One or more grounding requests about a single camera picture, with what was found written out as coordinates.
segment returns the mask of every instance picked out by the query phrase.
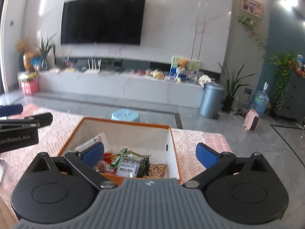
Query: wall-mounted tv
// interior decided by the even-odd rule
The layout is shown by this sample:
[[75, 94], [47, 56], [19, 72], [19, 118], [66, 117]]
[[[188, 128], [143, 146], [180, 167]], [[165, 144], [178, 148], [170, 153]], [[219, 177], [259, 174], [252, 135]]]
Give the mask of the wall-mounted tv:
[[61, 44], [141, 42], [145, 0], [65, 2]]

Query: black cabinet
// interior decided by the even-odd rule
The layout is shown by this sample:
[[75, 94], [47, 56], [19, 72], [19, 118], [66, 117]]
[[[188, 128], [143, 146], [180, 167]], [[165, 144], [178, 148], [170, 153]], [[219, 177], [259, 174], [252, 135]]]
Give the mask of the black cabinet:
[[276, 115], [301, 121], [305, 117], [305, 78], [293, 72], [289, 81], [287, 100]]

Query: trash can lid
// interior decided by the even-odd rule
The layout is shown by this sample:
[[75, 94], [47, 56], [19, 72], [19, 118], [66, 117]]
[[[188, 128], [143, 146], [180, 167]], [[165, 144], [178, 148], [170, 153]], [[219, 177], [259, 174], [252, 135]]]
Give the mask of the trash can lid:
[[212, 89], [212, 90], [216, 90], [216, 91], [224, 91], [225, 87], [221, 84], [207, 83], [206, 84], [206, 89]]

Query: wall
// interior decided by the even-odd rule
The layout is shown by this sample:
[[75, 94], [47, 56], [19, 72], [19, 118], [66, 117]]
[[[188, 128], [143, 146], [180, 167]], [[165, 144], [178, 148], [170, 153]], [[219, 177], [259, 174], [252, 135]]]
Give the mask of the wall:
[[[263, 18], [260, 20], [250, 14], [247, 14], [240, 10], [241, 0], [233, 0], [232, 6], [232, 18], [231, 28], [228, 38], [227, 51], [225, 55], [225, 64], [227, 65], [230, 74], [233, 70], [235, 73], [245, 63], [245, 67], [242, 71], [243, 75], [249, 75], [252, 73], [258, 73], [244, 80], [244, 83], [250, 84], [249, 88], [253, 89], [253, 93], [256, 90], [257, 83], [260, 77], [260, 72], [263, 65], [264, 49], [258, 47], [254, 38], [249, 36], [249, 32], [245, 31], [243, 25], [239, 23], [236, 15], [244, 15], [257, 21], [257, 32], [263, 39], [267, 39], [269, 28], [269, 0], [256, 0], [263, 5]], [[237, 91], [239, 102], [248, 103], [248, 95], [244, 93], [244, 87], [241, 87]]]
[[200, 59], [201, 68], [220, 73], [228, 39], [232, 0], [146, 0], [140, 46], [119, 44], [63, 45], [60, 31], [63, 3], [29, 0], [25, 33], [34, 42], [56, 35], [58, 57], [96, 56], [171, 62], [173, 55]]
[[25, 13], [27, 0], [4, 0], [1, 31], [0, 31], [0, 63], [4, 91], [15, 88], [19, 56], [15, 51], [15, 43], [22, 37], [25, 28]]
[[270, 8], [270, 29], [266, 44], [266, 58], [263, 63], [257, 90], [262, 90], [265, 82], [269, 83], [268, 93], [272, 93], [275, 81], [275, 65], [270, 64], [270, 57], [282, 52], [295, 52], [305, 56], [305, 21], [296, 10], [286, 10], [280, 0], [272, 0]]

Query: silver screw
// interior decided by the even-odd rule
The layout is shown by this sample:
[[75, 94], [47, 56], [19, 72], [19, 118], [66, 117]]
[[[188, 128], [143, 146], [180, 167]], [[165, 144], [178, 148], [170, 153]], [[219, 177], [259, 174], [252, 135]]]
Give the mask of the silver screw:
[[200, 183], [197, 181], [194, 181], [194, 180], [187, 181], [184, 184], [184, 186], [186, 186], [187, 188], [198, 188], [199, 185], [200, 185]]
[[116, 184], [113, 181], [103, 181], [101, 187], [105, 189], [115, 188]]

